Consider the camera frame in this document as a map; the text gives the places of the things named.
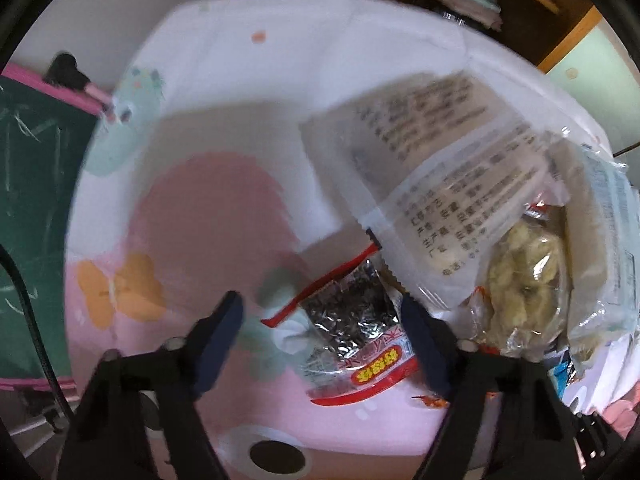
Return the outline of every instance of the small black object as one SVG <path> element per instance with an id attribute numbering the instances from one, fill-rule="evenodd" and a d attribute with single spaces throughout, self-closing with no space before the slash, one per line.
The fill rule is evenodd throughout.
<path id="1" fill-rule="evenodd" d="M 382 244 L 379 242 L 378 238 L 376 237 L 375 234 L 373 234 L 373 231 L 371 230 L 371 228 L 367 228 L 366 229 L 366 234 L 369 237 L 369 240 L 371 240 L 371 243 L 374 244 L 378 250 L 382 249 Z"/>
<path id="2" fill-rule="evenodd" d="M 142 419 L 145 421 L 145 428 L 153 431 L 161 431 L 162 426 L 160 426 L 158 406 L 143 392 L 140 392 L 140 409 L 142 410 Z"/>
<path id="3" fill-rule="evenodd" d="M 598 478 L 616 456 L 624 440 L 597 413 L 574 418 L 575 439 L 586 467 L 585 478 Z"/>
<path id="4" fill-rule="evenodd" d="M 60 425 L 60 417 L 56 408 L 51 408 L 50 410 L 44 412 L 42 416 L 44 416 L 45 420 L 49 423 L 51 430 L 55 434 L 63 433 L 68 427 L 67 425 Z"/>
<path id="5" fill-rule="evenodd" d="M 39 416 L 50 410 L 56 404 L 56 399 L 51 392 L 24 388 L 18 391 L 24 411 L 30 416 Z"/>
<path id="6" fill-rule="evenodd" d="M 261 440 L 249 450 L 251 462 L 276 475 L 291 475 L 304 469 L 305 456 L 295 446 L 277 440 Z"/>
<path id="7" fill-rule="evenodd" d="M 409 294 L 402 297 L 400 321 L 428 380 L 429 388 L 450 400 L 461 355 L 447 324 L 429 315 Z"/>
<path id="8" fill-rule="evenodd" d="M 584 480 L 620 480 L 638 477 L 640 468 L 640 417 L 617 452 L 606 449 L 603 457 L 596 457 L 582 470 Z"/>
<path id="9" fill-rule="evenodd" d="M 108 351 L 82 396 L 57 478 L 159 480 L 140 403 L 140 391 L 151 390 L 177 477 L 228 479 L 194 402 L 213 386 L 243 312 L 240 296 L 228 292 L 213 314 L 196 323 L 183 345 L 166 344 L 130 357 Z"/>
<path id="10" fill-rule="evenodd" d="M 60 52 L 51 62 L 42 80 L 53 86 L 62 86 L 81 92 L 91 81 L 78 70 L 76 58 L 68 52 Z"/>

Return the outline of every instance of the black cable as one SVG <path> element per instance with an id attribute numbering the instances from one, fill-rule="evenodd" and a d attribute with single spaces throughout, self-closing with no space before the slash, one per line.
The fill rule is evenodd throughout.
<path id="1" fill-rule="evenodd" d="M 615 152 L 613 154 L 613 158 L 616 158 L 617 156 L 620 156 L 620 155 L 624 155 L 626 152 L 630 152 L 631 150 L 634 150 L 639 146 L 640 146 L 640 142 L 635 142 L 631 146 L 627 146 L 626 148 L 622 148 L 622 150 L 620 150 L 619 152 Z"/>
<path id="2" fill-rule="evenodd" d="M 36 317 L 33 314 L 33 308 L 31 307 L 31 300 L 27 293 L 27 287 L 24 284 L 24 280 L 22 279 L 20 271 L 15 265 L 14 260 L 11 258 L 11 256 L 9 256 L 9 253 L 5 250 L 4 247 L 2 247 L 1 244 L 0 264 L 2 265 L 2 267 L 4 267 L 4 270 L 9 275 L 9 278 L 14 284 L 15 291 L 18 294 L 20 306 L 22 307 L 22 312 L 24 313 L 24 319 L 27 322 L 29 334 L 31 335 L 31 340 L 33 341 L 33 347 L 36 349 L 36 354 L 38 354 L 38 359 L 40 361 L 40 365 L 42 366 L 42 370 L 44 371 L 44 375 L 47 378 L 47 381 L 49 381 L 51 393 L 56 399 L 56 403 L 62 410 L 62 413 L 64 413 L 69 423 L 71 423 L 74 420 L 74 412 L 71 410 L 71 406 L 69 406 L 69 403 L 66 402 L 65 394 L 62 392 L 62 388 L 60 388 L 60 383 L 56 378 L 56 374 L 54 373 L 53 367 L 51 366 L 51 361 L 49 361 L 49 356 L 47 355 L 47 351 L 44 348 L 42 336 L 40 336 L 40 330 L 38 329 L 38 324 L 36 323 Z"/>

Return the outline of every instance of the wooden door frame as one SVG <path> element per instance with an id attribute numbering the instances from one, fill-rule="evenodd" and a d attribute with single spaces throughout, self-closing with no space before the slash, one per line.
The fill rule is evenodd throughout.
<path id="1" fill-rule="evenodd" d="M 602 14 L 598 9 L 591 7 L 582 17 L 578 24 L 569 32 L 564 39 L 540 62 L 538 68 L 545 74 L 555 67 L 560 60 L 574 49 L 578 43 L 589 34 L 602 19 Z"/>

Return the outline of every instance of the snack package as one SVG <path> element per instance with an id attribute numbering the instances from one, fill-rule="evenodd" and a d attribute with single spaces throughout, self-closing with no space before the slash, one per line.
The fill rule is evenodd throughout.
<path id="1" fill-rule="evenodd" d="M 552 150 L 571 200 L 566 222 L 573 291 L 567 337 L 576 369 L 638 322 L 640 224 L 619 164 L 567 140 Z"/>
<path id="2" fill-rule="evenodd" d="M 537 134 L 465 73 L 412 76 L 302 126 L 305 147 L 391 272 L 432 313 L 474 290 L 479 257 L 548 188 Z"/>
<path id="3" fill-rule="evenodd" d="M 379 254 L 359 257 L 317 280 L 281 312 L 263 323 L 276 328 L 293 312 L 303 312 L 312 346 L 298 364 L 307 394 L 322 406 L 367 399 L 418 369 L 398 321 L 402 294 L 380 279 Z"/>
<path id="4" fill-rule="evenodd" d="M 495 245 L 482 291 L 470 304 L 479 340 L 504 355 L 541 359 L 566 325 L 569 285 L 561 237 L 523 216 Z"/>

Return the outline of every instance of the food inside plastic bag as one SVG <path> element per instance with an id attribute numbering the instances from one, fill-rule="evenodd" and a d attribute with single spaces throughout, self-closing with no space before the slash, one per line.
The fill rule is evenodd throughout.
<path id="1" fill-rule="evenodd" d="M 353 357 L 398 324 L 398 314 L 371 259 L 301 301 L 300 308 L 340 359 Z"/>
<path id="2" fill-rule="evenodd" d="M 541 358 L 566 323 L 562 239 L 523 216 L 495 245 L 485 287 L 488 298 L 472 307 L 482 342 L 506 355 Z"/>
<path id="3" fill-rule="evenodd" d="M 276 328 L 293 312 L 304 313 L 310 327 L 304 337 L 312 351 L 298 373 L 308 381 L 311 401 L 323 406 L 367 399 L 418 369 L 398 323 L 402 294 L 380 279 L 380 255 L 367 250 L 348 266 L 264 321 Z"/>
<path id="4" fill-rule="evenodd" d="M 573 291 L 567 337 L 582 373 L 599 346 L 636 327 L 640 223 L 619 164 L 567 140 L 552 153 L 571 195 L 566 218 Z"/>
<path id="5" fill-rule="evenodd" d="M 391 272 L 432 312 L 471 295 L 480 256 L 550 177 L 551 135 L 465 73 L 386 86 L 311 119 L 303 138 Z"/>

